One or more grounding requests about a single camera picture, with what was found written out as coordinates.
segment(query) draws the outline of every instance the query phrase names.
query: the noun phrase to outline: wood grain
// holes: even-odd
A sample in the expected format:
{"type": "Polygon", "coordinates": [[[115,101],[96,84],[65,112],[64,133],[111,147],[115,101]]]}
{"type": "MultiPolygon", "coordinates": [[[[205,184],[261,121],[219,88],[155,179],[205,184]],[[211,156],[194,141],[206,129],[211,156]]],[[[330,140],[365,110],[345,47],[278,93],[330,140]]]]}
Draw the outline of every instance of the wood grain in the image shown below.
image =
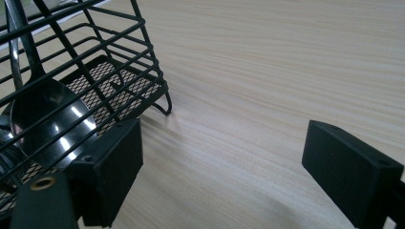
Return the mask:
{"type": "Polygon", "coordinates": [[[174,112],[140,117],[144,166],[113,228],[352,228],[301,165],[310,119],[405,163],[403,1],[139,7],[174,112]]]}

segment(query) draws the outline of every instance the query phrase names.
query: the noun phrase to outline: black wire basket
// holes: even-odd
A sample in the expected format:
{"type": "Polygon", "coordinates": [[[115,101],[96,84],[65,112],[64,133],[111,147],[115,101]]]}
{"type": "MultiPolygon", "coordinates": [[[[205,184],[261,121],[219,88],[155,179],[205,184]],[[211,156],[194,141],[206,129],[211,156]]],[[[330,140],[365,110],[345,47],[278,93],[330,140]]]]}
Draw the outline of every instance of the black wire basket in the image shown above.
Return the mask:
{"type": "MultiPolygon", "coordinates": [[[[133,14],[97,7],[95,5],[101,2],[99,0],[78,1],[51,11],[41,1],[34,2],[41,13],[30,17],[27,26],[10,32],[7,32],[7,25],[0,28],[5,31],[0,36],[0,45],[4,46],[26,32],[45,29],[35,35],[34,40],[39,55],[47,53],[46,56],[40,56],[46,73],[39,80],[26,83],[21,89],[15,90],[12,86],[9,49],[0,52],[0,91],[4,95],[0,99],[3,110],[0,115],[0,220],[11,214],[18,187],[33,177],[63,171],[63,168],[55,165],[92,137],[103,135],[121,120],[141,115],[150,106],[156,107],[165,115],[171,112],[168,86],[135,0],[131,1],[133,14]],[[77,18],[56,23],[66,16],[77,18]],[[13,101],[35,87],[40,87],[50,78],[67,86],[75,93],[75,98],[57,106],[28,129],[14,133],[11,130],[13,101]],[[166,110],[156,103],[163,95],[168,103],[166,110]],[[78,100],[87,106],[85,114],[80,114],[77,120],[63,130],[58,130],[58,134],[50,137],[39,149],[29,155],[16,156],[21,142],[27,140],[35,127],[45,125],[78,100]],[[55,144],[89,117],[95,122],[94,128],[67,147],[63,154],[47,163],[38,163],[35,160],[47,147],[55,144]]],[[[24,49],[19,50],[20,71],[23,81],[27,81],[31,68],[24,59],[24,53],[24,49]]],[[[36,112],[35,109],[28,109],[26,113],[36,112]]]]}

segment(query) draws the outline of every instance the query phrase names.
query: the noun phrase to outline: table surface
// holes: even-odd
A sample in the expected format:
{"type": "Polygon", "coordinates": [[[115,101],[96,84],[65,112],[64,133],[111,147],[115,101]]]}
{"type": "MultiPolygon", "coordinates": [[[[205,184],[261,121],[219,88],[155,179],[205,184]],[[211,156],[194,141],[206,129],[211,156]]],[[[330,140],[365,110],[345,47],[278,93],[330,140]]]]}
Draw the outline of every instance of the table surface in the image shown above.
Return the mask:
{"type": "Polygon", "coordinates": [[[311,119],[405,164],[403,0],[138,2],[174,108],[140,117],[113,228],[353,228],[301,165],[311,119]]]}

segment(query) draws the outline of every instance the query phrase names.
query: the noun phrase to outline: black ladle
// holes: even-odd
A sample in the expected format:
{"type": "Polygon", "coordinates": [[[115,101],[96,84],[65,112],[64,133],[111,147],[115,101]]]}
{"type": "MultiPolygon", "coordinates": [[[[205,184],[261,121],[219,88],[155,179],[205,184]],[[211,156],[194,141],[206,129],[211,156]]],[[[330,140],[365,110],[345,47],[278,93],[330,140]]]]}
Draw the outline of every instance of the black ladle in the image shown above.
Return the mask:
{"type": "MultiPolygon", "coordinates": [[[[11,15],[10,23],[13,23],[16,28],[27,26],[28,21],[21,2],[19,0],[5,0],[5,3],[11,15]]],[[[21,41],[32,72],[31,78],[27,84],[31,84],[43,76],[45,71],[31,33],[24,33],[21,36],[21,41]]],[[[37,87],[14,100],[11,109],[12,133],[14,135],[22,133],[39,119],[65,105],[74,98],[75,93],[62,83],[52,78],[42,80],[37,87]]],[[[44,144],[49,142],[51,138],[68,128],[73,122],[88,112],[89,110],[87,106],[80,99],[77,99],[62,111],[50,116],[49,119],[26,132],[18,141],[18,146],[27,156],[30,156],[44,144]]],[[[35,156],[33,160],[42,166],[55,163],[56,160],[65,154],[65,152],[79,140],[83,139],[84,136],[91,132],[95,127],[96,123],[93,117],[87,117],[67,134],[59,138],[49,147],[45,148],[35,156]]],[[[65,168],[78,156],[78,154],[94,141],[96,141],[96,135],[92,135],[89,139],[84,141],[75,150],[57,162],[54,167],[61,169],[65,168]]]]}

